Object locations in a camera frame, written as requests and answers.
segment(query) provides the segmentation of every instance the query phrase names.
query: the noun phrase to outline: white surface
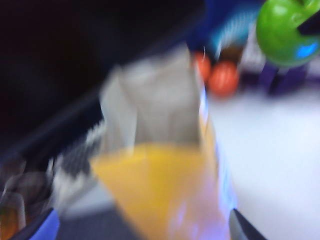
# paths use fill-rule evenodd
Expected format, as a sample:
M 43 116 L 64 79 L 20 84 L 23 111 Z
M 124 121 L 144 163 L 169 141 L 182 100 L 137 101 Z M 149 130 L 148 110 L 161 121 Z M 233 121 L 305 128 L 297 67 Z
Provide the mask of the white surface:
M 320 89 L 209 99 L 239 210 L 268 240 L 320 240 Z
M 64 219 L 78 218 L 105 211 L 114 206 L 114 199 L 101 182 L 96 183 L 92 189 L 75 199 L 63 212 Z

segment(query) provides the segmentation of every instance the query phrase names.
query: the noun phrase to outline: orange ball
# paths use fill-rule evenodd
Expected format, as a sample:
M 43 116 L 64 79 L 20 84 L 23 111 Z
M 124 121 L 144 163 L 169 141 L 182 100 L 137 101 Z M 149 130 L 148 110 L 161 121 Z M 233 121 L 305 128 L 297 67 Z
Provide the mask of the orange ball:
M 237 90 L 238 83 L 237 66 L 232 61 L 222 61 L 213 67 L 208 87 L 213 94 L 227 97 Z
M 203 82 L 207 83 L 211 73 L 210 59 L 201 52 L 197 52 L 194 58 Z

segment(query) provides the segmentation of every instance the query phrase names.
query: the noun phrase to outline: toy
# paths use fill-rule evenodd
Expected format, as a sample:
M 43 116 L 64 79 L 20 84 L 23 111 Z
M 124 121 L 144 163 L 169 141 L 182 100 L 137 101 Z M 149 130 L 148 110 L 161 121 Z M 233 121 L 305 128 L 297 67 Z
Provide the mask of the toy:
M 295 67 L 319 53 L 320 35 L 302 35 L 298 30 L 319 10 L 319 0 L 266 1 L 256 22 L 257 41 L 266 58 L 278 67 Z
M 213 67 L 208 87 L 213 94 L 227 97 L 236 91 L 238 83 L 237 66 L 232 61 L 221 61 Z
M 244 86 L 261 86 L 269 94 L 284 94 L 303 84 L 320 83 L 320 56 L 298 67 L 278 67 L 267 62 L 256 39 L 253 26 L 239 63 L 241 83 Z

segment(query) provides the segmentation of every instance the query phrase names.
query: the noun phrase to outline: green object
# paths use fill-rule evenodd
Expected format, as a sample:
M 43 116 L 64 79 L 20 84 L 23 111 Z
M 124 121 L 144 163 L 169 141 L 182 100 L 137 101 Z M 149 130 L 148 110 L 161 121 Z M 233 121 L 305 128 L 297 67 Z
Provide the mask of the green object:
M 256 37 L 266 58 L 279 67 L 307 63 L 320 51 L 320 35 L 297 27 L 320 10 L 320 0 L 267 0 L 258 15 Z

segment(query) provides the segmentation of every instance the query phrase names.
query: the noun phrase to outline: paper bag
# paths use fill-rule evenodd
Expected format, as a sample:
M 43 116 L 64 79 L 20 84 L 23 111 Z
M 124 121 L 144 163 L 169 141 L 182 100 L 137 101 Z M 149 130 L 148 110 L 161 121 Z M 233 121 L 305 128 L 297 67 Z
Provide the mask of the paper bag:
M 107 134 L 93 172 L 144 239 L 229 240 L 235 198 L 204 87 L 181 46 L 110 74 Z

